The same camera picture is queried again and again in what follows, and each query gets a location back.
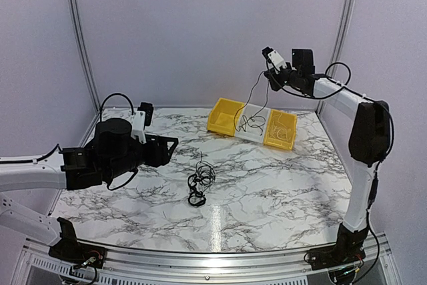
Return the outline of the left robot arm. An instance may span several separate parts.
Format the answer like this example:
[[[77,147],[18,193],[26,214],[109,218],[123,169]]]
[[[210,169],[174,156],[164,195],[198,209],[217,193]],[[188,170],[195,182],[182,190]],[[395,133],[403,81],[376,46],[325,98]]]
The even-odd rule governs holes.
[[[145,122],[111,118],[99,122],[82,148],[55,147],[44,156],[1,160],[1,225],[50,247],[69,261],[84,256],[73,224],[42,216],[7,196],[16,190],[83,190],[106,184],[126,173],[136,176],[142,165],[158,168],[169,163],[178,145],[175,137],[147,135]]]

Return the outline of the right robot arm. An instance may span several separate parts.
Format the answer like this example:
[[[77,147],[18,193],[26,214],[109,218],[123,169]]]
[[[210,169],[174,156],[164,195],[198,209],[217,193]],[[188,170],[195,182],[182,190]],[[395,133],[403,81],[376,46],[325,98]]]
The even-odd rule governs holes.
[[[330,257],[338,264],[348,261],[370,231],[369,215],[378,191],[378,169],[394,143],[394,123],[385,101],[374,100],[327,73],[316,73],[310,49],[293,49],[287,62],[273,48],[265,47],[265,77],[274,91],[323,101],[353,121],[348,150],[354,163],[352,191],[344,221],[338,228]]]

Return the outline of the left yellow bin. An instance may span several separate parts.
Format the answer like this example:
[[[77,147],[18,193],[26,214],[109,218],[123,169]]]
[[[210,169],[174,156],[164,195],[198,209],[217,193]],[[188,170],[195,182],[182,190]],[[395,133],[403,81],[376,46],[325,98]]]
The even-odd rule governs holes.
[[[234,136],[235,124],[240,116],[244,103],[226,98],[219,98],[209,113],[207,130],[215,133]]]

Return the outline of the yellow bin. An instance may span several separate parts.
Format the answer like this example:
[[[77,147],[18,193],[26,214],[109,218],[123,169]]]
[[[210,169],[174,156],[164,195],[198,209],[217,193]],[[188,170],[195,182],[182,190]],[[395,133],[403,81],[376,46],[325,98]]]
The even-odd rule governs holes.
[[[291,151],[296,138],[297,115],[271,109],[263,144]]]
[[[235,124],[240,116],[244,103],[226,98],[219,98],[209,113],[207,130],[215,133],[234,136]]]

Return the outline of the white translucent bin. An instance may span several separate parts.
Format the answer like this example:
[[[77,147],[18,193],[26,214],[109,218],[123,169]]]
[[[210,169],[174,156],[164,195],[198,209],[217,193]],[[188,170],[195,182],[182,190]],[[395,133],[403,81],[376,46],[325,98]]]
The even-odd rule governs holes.
[[[263,144],[271,109],[247,104],[236,122],[235,136],[240,139]]]

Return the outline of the right yellow bin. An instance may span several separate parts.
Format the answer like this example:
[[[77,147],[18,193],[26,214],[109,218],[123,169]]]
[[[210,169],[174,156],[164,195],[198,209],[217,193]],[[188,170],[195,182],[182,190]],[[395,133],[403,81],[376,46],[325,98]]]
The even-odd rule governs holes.
[[[297,115],[271,109],[263,144],[291,151],[296,138]]]

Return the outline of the right aluminium corner post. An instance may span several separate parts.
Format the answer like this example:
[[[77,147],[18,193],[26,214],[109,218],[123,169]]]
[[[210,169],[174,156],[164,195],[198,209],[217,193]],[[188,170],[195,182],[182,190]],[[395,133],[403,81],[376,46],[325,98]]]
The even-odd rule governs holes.
[[[344,48],[346,36],[350,28],[354,4],[355,4],[355,0],[344,0],[344,4],[341,10],[340,21],[338,25],[338,31],[337,31],[329,65],[340,60],[340,57]]]

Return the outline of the aluminium corner post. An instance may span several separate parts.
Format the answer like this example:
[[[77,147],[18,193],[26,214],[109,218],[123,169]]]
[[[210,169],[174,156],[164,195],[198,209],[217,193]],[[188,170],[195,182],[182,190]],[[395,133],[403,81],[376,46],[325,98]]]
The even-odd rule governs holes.
[[[93,75],[93,71],[91,68],[91,62],[89,60],[89,54],[87,51],[87,46],[85,44],[85,38],[83,34],[83,27],[81,23],[81,18],[79,14],[79,5],[77,0],[68,0],[71,22],[73,26],[73,32],[75,35],[77,52],[79,54],[83,75],[85,78],[85,82],[87,84],[91,104],[96,113],[99,113],[99,108],[101,106],[99,94],[97,92],[95,79]]]
[[[338,25],[338,31],[337,31],[329,65],[340,60],[340,57],[344,48],[346,36],[350,28],[354,4],[355,4],[355,0],[344,0],[344,4],[341,10],[340,21]]]

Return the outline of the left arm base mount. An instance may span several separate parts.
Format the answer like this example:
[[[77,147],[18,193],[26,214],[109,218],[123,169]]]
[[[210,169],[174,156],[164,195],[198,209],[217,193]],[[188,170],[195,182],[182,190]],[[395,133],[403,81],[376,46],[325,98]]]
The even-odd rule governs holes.
[[[58,218],[57,221],[60,227],[59,241],[49,247],[49,255],[80,267],[102,268],[106,249],[79,242],[73,224],[69,220]]]

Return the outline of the left aluminium corner post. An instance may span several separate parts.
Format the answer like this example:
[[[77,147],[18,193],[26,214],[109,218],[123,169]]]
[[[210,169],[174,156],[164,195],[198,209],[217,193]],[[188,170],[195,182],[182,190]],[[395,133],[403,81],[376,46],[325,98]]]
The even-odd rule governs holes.
[[[75,35],[77,52],[79,54],[83,75],[85,78],[85,82],[87,84],[91,104],[96,113],[99,113],[99,108],[101,106],[99,94],[97,92],[95,79],[93,75],[93,71],[91,68],[91,62],[89,60],[89,54],[87,51],[87,46],[85,44],[85,38],[83,34],[83,27],[81,23],[81,18],[79,14],[79,5],[77,0],[68,0],[71,22],[73,26],[73,32]]]

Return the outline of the aluminium front rail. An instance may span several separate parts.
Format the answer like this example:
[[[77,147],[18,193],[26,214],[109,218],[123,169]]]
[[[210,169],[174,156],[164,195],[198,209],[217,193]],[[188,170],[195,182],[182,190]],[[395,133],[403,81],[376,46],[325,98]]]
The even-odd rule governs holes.
[[[345,266],[313,270],[308,248],[246,253],[185,253],[103,244],[96,272],[72,270],[49,256],[48,246],[26,239],[11,284],[331,284]]]

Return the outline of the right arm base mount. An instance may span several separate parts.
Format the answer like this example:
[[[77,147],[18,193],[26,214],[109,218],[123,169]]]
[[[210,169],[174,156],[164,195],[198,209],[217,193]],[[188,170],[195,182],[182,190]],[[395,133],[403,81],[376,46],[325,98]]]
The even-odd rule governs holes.
[[[321,270],[364,259],[366,257],[364,240],[367,238],[368,232],[368,227],[351,232],[340,224],[336,243],[308,250],[304,255],[304,262],[308,263],[312,270]]]

